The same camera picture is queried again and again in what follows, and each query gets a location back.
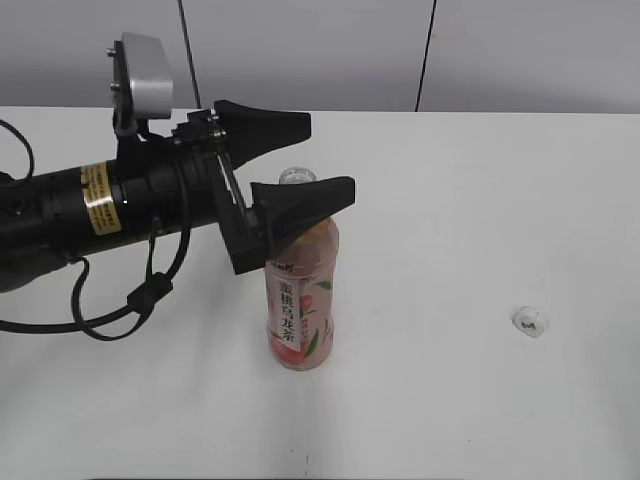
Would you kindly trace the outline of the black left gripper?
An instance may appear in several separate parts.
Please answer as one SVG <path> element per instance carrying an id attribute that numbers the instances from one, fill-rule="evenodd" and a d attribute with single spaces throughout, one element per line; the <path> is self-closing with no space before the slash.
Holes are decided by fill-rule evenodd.
<path id="1" fill-rule="evenodd" d="M 118 246 L 217 224 L 233 270 L 261 269 L 300 236 L 355 203 L 356 183 L 340 176 L 300 184 L 253 182 L 253 209 L 234 170 L 274 150 L 311 138 L 306 112 L 251 108 L 228 100 L 196 110 L 167 137 L 136 122 L 117 137 L 114 193 Z"/>

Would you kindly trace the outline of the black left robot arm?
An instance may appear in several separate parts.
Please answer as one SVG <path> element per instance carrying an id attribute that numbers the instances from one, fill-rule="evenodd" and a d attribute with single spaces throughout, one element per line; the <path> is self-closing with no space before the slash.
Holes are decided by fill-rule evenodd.
<path id="1" fill-rule="evenodd" d="M 138 131 L 115 159 L 1 188 L 1 288 L 12 291 L 78 256 L 152 234 L 217 224 L 238 274 L 261 269 L 298 237 L 355 201 L 348 176 L 305 184 L 253 183 L 246 206 L 235 171 L 309 139 L 307 113 L 226 100 L 190 112 L 168 137 Z"/>

